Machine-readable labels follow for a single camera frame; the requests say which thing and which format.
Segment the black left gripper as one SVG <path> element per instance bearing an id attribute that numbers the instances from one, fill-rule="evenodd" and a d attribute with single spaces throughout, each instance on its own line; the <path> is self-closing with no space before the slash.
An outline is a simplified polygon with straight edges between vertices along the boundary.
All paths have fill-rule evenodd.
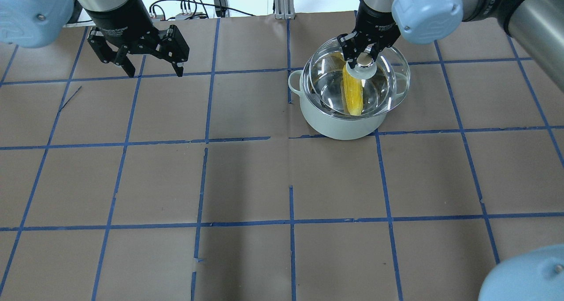
<path id="1" fill-rule="evenodd" d="M 176 25 L 157 29 L 142 0 L 83 0 L 95 24 L 88 44 L 102 63 L 121 66 L 129 78 L 136 68 L 128 55 L 151 55 L 172 65 L 182 77 L 190 48 Z"/>

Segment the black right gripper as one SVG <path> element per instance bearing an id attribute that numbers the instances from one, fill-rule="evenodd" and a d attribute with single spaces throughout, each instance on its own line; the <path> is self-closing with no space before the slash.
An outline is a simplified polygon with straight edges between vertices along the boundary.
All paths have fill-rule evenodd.
<path id="1" fill-rule="evenodd" d="M 391 12 L 380 12 L 366 4 L 359 4 L 354 29 L 350 33 L 338 35 L 337 42 L 348 64 L 356 64 L 360 54 L 367 48 L 370 63 L 374 64 L 379 54 L 393 46 L 400 34 Z"/>

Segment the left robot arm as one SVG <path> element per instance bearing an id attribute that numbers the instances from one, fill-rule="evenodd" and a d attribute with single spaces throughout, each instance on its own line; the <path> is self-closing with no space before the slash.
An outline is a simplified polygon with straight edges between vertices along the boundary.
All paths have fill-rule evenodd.
<path id="1" fill-rule="evenodd" d="M 175 25 L 157 29 L 143 0 L 0 0 L 1 42 L 48 46 L 78 14 L 77 6 L 94 24 L 87 42 L 100 62 L 119 66 L 132 78 L 136 70 L 129 55 L 150 55 L 183 76 L 190 51 L 185 38 Z"/>

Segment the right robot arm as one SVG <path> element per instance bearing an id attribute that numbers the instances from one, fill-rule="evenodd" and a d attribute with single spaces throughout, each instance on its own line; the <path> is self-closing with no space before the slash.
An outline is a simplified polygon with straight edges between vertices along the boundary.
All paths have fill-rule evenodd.
<path id="1" fill-rule="evenodd" d="M 495 18 L 558 86 L 563 88 L 564 0 L 359 0 L 355 27 L 337 41 L 344 79 L 375 73 L 377 55 L 399 37 L 429 44 L 462 22 Z M 482 283 L 480 301 L 561 301 L 563 245 L 549 245 L 499 263 Z"/>

